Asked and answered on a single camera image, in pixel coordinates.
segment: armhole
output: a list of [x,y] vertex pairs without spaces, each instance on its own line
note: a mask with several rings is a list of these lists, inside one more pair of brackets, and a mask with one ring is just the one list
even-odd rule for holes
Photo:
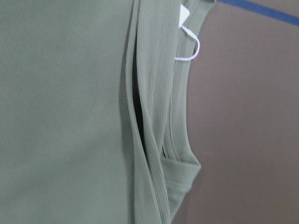
[[[190,15],[184,26],[198,36],[206,15],[215,3],[215,0],[185,1],[183,4],[190,10]],[[178,35],[176,57],[190,57],[196,42],[183,30]],[[180,189],[181,199],[190,190],[201,169],[201,164],[190,148],[186,127],[186,91],[190,64],[191,61],[176,61],[174,65],[172,96],[161,155],[167,187]]]

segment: sage green fabric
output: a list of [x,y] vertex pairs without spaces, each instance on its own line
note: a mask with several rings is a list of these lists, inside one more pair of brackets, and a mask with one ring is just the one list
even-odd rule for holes
[[214,0],[0,1],[0,224],[171,223],[201,168],[180,3],[198,35]]

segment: blue line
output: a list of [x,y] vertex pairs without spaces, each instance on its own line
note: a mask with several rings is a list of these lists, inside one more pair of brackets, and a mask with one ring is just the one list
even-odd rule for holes
[[250,1],[246,1],[246,0],[217,0],[217,1],[227,3],[236,7],[240,7],[258,14],[266,15],[268,17],[299,26],[299,17],[287,13],[283,13],[278,10],[271,9],[265,6],[261,6]]

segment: dark gap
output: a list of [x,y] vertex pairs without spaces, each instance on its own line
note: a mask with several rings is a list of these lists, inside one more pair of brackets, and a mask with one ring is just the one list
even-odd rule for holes
[[164,148],[163,148],[163,147],[162,147],[162,152],[163,152],[164,157],[166,157],[166,155],[165,155],[165,153],[164,153]]
[[148,161],[148,156],[145,149],[144,144],[144,132],[143,132],[143,117],[142,117],[142,108],[140,103],[139,89],[138,89],[138,79],[137,79],[137,63],[136,63],[136,43],[137,43],[137,33],[135,37],[135,47],[134,47],[134,57],[133,57],[133,69],[132,69],[132,87],[133,87],[133,103],[134,110],[136,114],[136,121],[138,126],[138,131],[141,137],[141,142],[144,150],[144,154],[146,157],[146,161]]

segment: clothing tag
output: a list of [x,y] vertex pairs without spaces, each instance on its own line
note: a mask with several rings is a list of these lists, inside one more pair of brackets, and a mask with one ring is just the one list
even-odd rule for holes
[[179,28],[183,25],[183,23],[186,21],[189,15],[190,15],[190,11],[181,4],[181,9],[179,13],[179,23],[178,23]]

